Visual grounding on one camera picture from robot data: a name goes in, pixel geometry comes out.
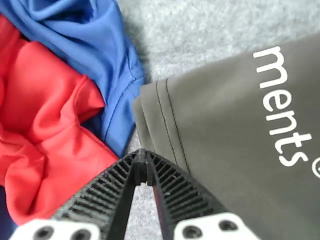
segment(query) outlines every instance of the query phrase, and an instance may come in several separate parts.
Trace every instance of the screw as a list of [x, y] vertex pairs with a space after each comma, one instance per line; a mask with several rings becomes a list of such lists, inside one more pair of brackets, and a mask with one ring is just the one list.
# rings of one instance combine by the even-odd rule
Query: screw
[[72, 235], [71, 240], [89, 240], [90, 237], [91, 233], [88, 230], [80, 229]]
[[219, 223], [219, 227], [222, 231], [235, 231], [238, 229], [238, 226], [229, 220], [224, 220]]
[[182, 233], [186, 239], [197, 239], [202, 236], [201, 229], [196, 226], [186, 226]]
[[34, 236], [34, 240], [48, 240], [54, 233], [54, 229], [52, 226], [43, 226], [42, 228], [38, 229]]

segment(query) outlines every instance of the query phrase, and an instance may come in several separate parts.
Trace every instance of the wrinkled blue fabric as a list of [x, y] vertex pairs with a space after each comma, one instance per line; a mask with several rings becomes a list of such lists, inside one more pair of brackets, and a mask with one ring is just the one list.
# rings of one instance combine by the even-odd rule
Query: wrinkled blue fabric
[[38, 41], [79, 73], [91, 78], [106, 107], [84, 126], [119, 157], [134, 116], [144, 71], [124, 33], [115, 0], [0, 0], [0, 12], [29, 40]]
[[5, 188], [0, 186], [0, 240], [8, 240], [16, 228], [8, 213]]

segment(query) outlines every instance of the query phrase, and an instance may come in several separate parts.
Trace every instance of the folded gray cloth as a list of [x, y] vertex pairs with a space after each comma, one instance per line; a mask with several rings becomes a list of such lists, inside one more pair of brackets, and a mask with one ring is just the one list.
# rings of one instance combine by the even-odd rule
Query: folded gray cloth
[[320, 34], [141, 88], [144, 148], [189, 172], [265, 240], [320, 237]]

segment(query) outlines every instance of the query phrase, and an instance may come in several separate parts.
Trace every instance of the crumpled red fabric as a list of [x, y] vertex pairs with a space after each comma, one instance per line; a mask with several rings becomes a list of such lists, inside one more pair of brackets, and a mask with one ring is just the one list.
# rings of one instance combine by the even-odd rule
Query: crumpled red fabric
[[50, 217], [117, 157], [81, 123], [98, 88], [0, 15], [0, 185], [17, 224]]

